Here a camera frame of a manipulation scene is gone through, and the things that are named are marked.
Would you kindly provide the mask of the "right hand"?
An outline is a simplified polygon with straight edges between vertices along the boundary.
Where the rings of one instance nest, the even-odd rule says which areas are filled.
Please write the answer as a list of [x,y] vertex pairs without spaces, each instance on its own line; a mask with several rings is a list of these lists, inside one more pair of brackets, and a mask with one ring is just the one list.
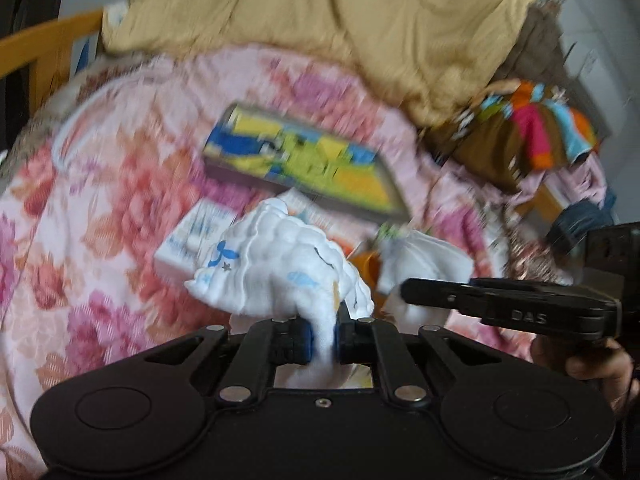
[[595,382],[616,414],[620,414],[639,394],[639,382],[634,378],[634,361],[614,339],[581,347],[538,335],[530,346],[530,354],[537,365],[581,382]]

